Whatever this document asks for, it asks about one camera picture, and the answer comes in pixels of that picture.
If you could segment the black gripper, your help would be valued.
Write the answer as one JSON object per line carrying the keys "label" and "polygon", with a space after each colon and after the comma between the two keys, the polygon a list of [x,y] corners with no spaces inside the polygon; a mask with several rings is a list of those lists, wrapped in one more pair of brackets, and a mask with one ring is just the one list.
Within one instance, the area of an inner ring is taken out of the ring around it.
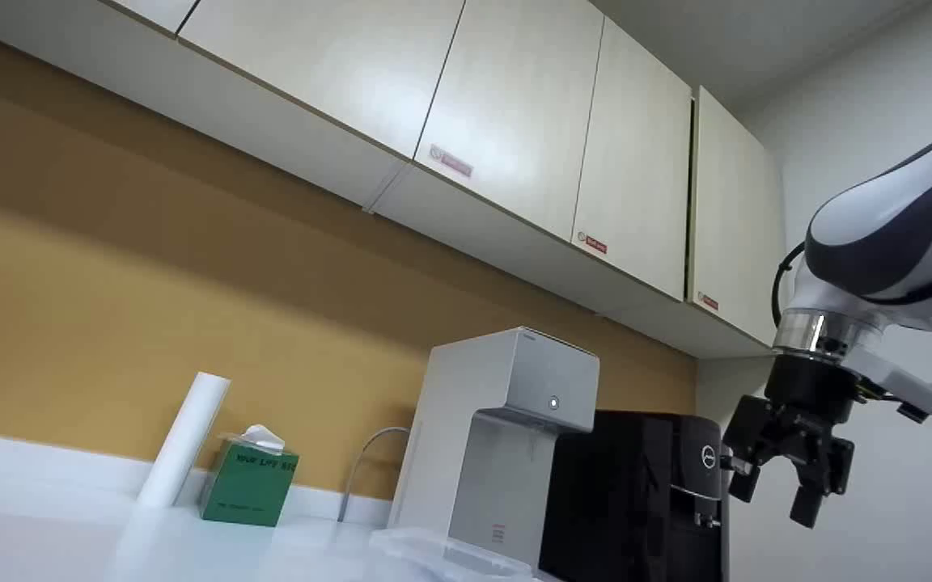
{"label": "black gripper", "polygon": [[853,443],[835,436],[835,427],[852,417],[853,402],[856,379],[852,373],[801,357],[777,357],[763,396],[745,396],[729,419],[729,494],[749,501],[760,470],[784,456],[798,476],[789,516],[812,527],[820,501],[848,487]]}

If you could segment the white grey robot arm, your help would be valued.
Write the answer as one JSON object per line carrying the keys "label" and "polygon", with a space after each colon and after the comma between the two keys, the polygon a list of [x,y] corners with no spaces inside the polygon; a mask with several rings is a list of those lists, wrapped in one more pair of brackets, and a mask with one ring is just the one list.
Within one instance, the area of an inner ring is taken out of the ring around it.
{"label": "white grey robot arm", "polygon": [[835,436],[853,404],[892,402],[914,424],[932,417],[932,382],[867,348],[882,328],[932,333],[932,142],[892,167],[827,197],[777,271],[793,267],[773,304],[773,364],[763,396],[745,396],[723,451],[738,501],[760,470],[789,460],[789,516],[812,527],[827,494],[848,487],[853,443]]}

